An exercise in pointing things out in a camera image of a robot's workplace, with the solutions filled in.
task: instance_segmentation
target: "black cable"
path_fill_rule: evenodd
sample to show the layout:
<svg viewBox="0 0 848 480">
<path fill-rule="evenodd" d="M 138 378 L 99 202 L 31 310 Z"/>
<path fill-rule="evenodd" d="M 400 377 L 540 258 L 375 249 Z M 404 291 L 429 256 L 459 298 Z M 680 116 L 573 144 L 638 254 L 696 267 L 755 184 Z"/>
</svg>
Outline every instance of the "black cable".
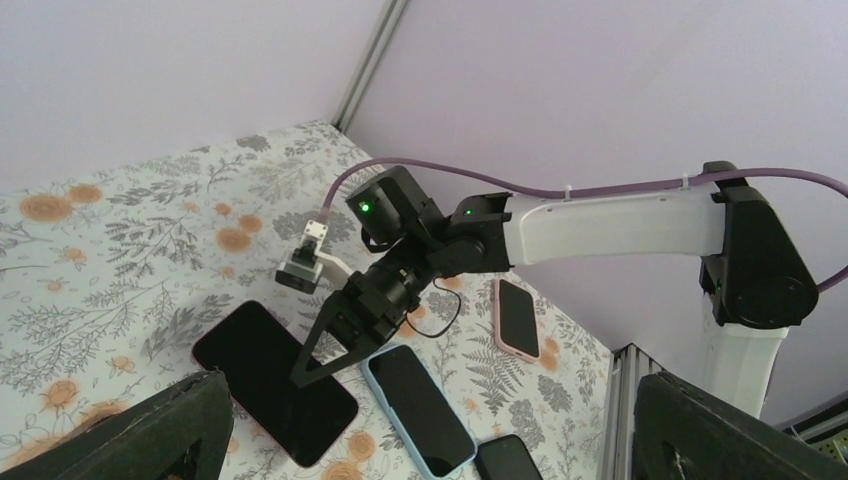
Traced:
<svg viewBox="0 0 848 480">
<path fill-rule="evenodd" d="M 444 292 L 450 292 L 450 293 L 456 295 L 456 300 L 457 300 L 456 313 L 453 314 L 453 318 L 451 319 L 450 322 L 448 322 L 447 326 L 445 326 L 445 328 L 443 328 L 439 333 L 435 333 L 435 334 L 424 333 L 421 330 L 418 330 L 417 328 L 415 328 L 415 325 L 413 325 L 412 322 L 409 321 L 409 315 L 406 315 L 405 317 L 403 317 L 403 320 L 406 322 L 407 325 L 409 325 L 409 328 L 413 329 L 415 331 L 415 333 L 417 333 L 418 335 L 421 335 L 422 337 L 427 337 L 427 338 L 439 338 L 442 335 L 444 335 L 445 333 L 447 333 L 447 331 L 450 330 L 450 327 L 453 326 L 453 323 L 459 317 L 459 312 L 462 311 L 462 295 L 454 292 L 453 290 L 447 289 L 445 287 L 440 287 L 439 285 L 436 284 L 435 278 L 433 279 L 433 286 L 438 288 L 439 290 L 444 291 Z"/>
</svg>

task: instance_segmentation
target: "robotic arm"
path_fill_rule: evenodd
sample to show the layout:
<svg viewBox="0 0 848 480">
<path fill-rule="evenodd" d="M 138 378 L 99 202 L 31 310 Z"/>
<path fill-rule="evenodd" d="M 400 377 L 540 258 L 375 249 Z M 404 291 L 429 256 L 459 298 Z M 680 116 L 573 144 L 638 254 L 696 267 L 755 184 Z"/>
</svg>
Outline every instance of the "robotic arm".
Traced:
<svg viewBox="0 0 848 480">
<path fill-rule="evenodd" d="M 712 162 L 705 172 L 735 170 Z M 465 198 L 443 215 L 410 173 L 392 167 L 346 203 L 369 250 L 364 273 L 320 251 L 327 226 L 307 225 L 276 280 L 312 293 L 322 275 L 337 288 L 304 343 L 292 379 L 306 385 L 360 362 L 389 341 L 435 278 L 508 271 L 556 258 L 678 253 L 701 258 L 706 315 L 702 385 L 758 416 L 777 348 L 800 325 L 818 289 L 774 211 L 744 179 L 678 190 L 540 200 L 510 193 Z M 347 353 L 307 370 L 318 338 Z"/>
</svg>

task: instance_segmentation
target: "floral tablecloth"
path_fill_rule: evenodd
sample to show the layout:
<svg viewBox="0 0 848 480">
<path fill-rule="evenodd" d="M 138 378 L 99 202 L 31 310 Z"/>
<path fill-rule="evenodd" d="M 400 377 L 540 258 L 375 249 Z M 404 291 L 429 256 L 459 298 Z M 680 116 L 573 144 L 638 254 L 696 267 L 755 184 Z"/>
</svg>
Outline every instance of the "floral tablecloth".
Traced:
<svg viewBox="0 0 848 480">
<path fill-rule="evenodd" d="M 313 122 L 0 195 L 0 470 L 196 371 L 192 344 L 246 300 L 305 339 L 329 286 L 306 296 L 272 274 L 332 179 L 366 158 Z M 328 248 L 363 268 L 374 257 L 357 232 L 339 202 Z M 535 294 L 538 364 L 495 348 L 496 275 L 444 280 L 463 300 L 457 324 L 438 340 L 405 326 L 394 341 L 416 350 L 479 441 L 517 433 L 544 478 L 595 478 L 609 351 L 504 276 Z M 411 320 L 436 331 L 456 297 L 430 288 L 423 298 Z M 328 337 L 319 350 L 322 361 L 342 351 Z M 359 370 L 337 378 L 359 415 L 318 465 L 299 468 L 237 409 L 221 478 L 419 479 Z M 459 478 L 478 476 L 469 465 Z"/>
</svg>

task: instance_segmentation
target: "small black phone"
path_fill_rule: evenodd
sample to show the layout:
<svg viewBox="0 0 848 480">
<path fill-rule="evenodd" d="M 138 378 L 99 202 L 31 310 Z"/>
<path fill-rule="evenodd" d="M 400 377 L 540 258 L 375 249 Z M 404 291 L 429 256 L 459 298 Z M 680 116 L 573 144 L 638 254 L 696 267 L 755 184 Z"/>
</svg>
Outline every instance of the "small black phone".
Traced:
<svg viewBox="0 0 848 480">
<path fill-rule="evenodd" d="M 480 445 L 474 465 L 483 480 L 542 480 L 527 445 L 518 435 L 506 435 Z"/>
<path fill-rule="evenodd" d="M 206 370 L 220 370 L 230 394 L 295 463 L 311 467 L 356 417 L 356 399 L 333 377 L 298 388 L 289 376 L 303 346 L 268 310 L 250 301 L 192 348 Z M 308 368 L 319 366 L 314 358 Z"/>
<path fill-rule="evenodd" d="M 362 373 L 426 478 L 451 476 L 474 459 L 477 443 L 411 348 L 377 353 Z"/>
<path fill-rule="evenodd" d="M 533 363 L 539 359 L 539 334 L 533 295 L 507 282 L 495 283 L 495 345 Z"/>
</svg>

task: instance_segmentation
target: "tablecloth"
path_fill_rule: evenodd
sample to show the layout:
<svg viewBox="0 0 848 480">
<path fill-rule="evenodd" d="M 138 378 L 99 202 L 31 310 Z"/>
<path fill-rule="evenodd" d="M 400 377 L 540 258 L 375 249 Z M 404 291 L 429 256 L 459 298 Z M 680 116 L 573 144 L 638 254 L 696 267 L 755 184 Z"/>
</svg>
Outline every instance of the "tablecloth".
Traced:
<svg viewBox="0 0 848 480">
<path fill-rule="evenodd" d="M 0 469 L 53 445 L 87 417 L 120 412 L 198 370 L 191 346 L 249 299 L 301 341 L 323 299 L 272 276 L 330 182 L 367 155 L 324 122 L 0 195 Z M 345 184 L 349 192 L 374 170 Z M 354 268 L 375 257 L 343 203 L 327 248 Z M 542 354 L 531 365 L 492 340 L 492 285 L 535 297 Z M 517 433 L 546 479 L 595 477 L 609 351 L 514 274 L 443 281 L 462 297 L 442 338 L 404 326 L 479 441 Z M 410 316 L 436 331 L 457 299 L 432 287 Z M 342 352 L 324 336 L 317 357 Z M 313 468 L 301 469 L 241 409 L 221 478 L 421 478 L 358 368 L 336 377 L 360 410 Z M 473 466 L 461 479 L 478 478 Z"/>
</svg>

